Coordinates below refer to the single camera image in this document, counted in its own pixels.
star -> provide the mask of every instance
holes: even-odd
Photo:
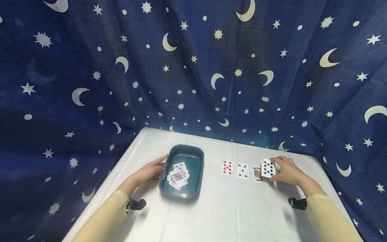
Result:
[[[301,127],[305,128],[306,126],[308,126],[308,121],[302,122]]]
[[[71,132],[71,133],[67,132],[67,134],[64,135],[64,137],[66,137],[66,139],[69,138],[69,137],[72,138],[73,135],[75,135],[74,131]]]
[[[360,75],[356,75],[358,77],[357,80],[363,81],[364,79],[368,79],[367,75],[362,72]]]
[[[332,116],[334,115],[333,112],[327,112],[325,114],[327,116],[327,118],[332,118]]]
[[[378,184],[376,185],[376,187],[378,188],[377,190],[380,191],[380,193],[385,192],[385,190],[383,189],[384,185],[381,185],[379,182],[378,182]]]
[[[46,155],[46,158],[47,157],[51,157],[52,158],[52,154],[54,154],[54,152],[51,152],[52,149],[46,149],[46,152],[44,152],[43,154]]]
[[[188,27],[187,21],[185,21],[185,22],[182,21],[182,24],[180,25],[180,27],[182,28],[182,30],[187,31],[187,27]]]
[[[286,49],[281,50],[281,54],[279,56],[282,56],[282,58],[284,58],[284,56],[286,56],[286,52],[287,52]]]
[[[28,93],[28,95],[31,96],[31,93],[36,93],[34,90],[35,86],[30,86],[29,83],[27,83],[25,86],[20,86],[23,88],[23,93]]]
[[[371,38],[367,39],[367,40],[368,40],[367,45],[368,45],[369,43],[372,43],[372,45],[375,45],[375,42],[380,41],[379,37],[380,37],[380,35],[378,35],[378,36],[376,36],[376,37],[375,37],[375,35],[372,35]]]
[[[196,58],[196,56],[193,56],[193,55],[192,55],[191,60],[192,60],[192,62],[195,62],[195,63],[196,63],[196,60],[198,60],[198,59]]]
[[[363,202],[360,200],[360,198],[356,198],[356,202],[358,202],[358,204],[359,204],[360,206],[363,206]]]
[[[306,84],[306,87],[308,88],[308,87],[311,87],[312,86],[312,81],[309,81],[309,82],[307,82],[307,84]]]
[[[273,23],[273,25],[274,25],[273,29],[278,29],[278,26],[280,26],[281,24],[279,23],[279,20],[278,21],[276,20],[276,22]]]
[[[344,149],[347,149],[347,151],[353,150],[352,148],[353,148],[353,146],[351,146],[350,143],[346,144],[344,147]]]
[[[94,5],[93,11],[97,13],[97,16],[98,16],[98,14],[102,15],[102,13],[101,13],[102,9],[99,8],[99,4],[97,4],[97,6]]]
[[[367,147],[369,147],[369,146],[372,146],[372,143],[373,141],[371,141],[370,139],[365,139],[363,144],[366,144]]]

dark blue curtain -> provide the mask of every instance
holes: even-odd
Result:
[[[146,126],[315,156],[362,237],[386,241],[386,12],[1,2],[0,239],[61,240]]]

plastic tray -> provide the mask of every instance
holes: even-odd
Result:
[[[180,162],[185,163],[190,177],[187,180],[188,184],[181,187],[178,191],[170,186],[167,180],[167,175],[173,171],[173,165]],[[165,171],[160,175],[160,191],[164,195],[173,197],[181,197],[185,199],[194,197],[200,189],[203,167],[204,153],[200,148],[184,144],[175,145],[169,152],[169,156],[165,162]]]

playing card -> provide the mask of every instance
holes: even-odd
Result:
[[[250,180],[248,175],[248,165],[245,163],[236,163],[236,177],[244,179],[244,180]]]
[[[261,168],[258,166],[251,166],[251,173],[253,174],[253,181],[266,184],[261,177]]]
[[[261,175],[263,177],[270,178],[276,174],[276,168],[274,164],[269,160],[262,158],[261,162]]]
[[[234,176],[234,162],[222,160],[221,173],[223,175],[233,177]]]

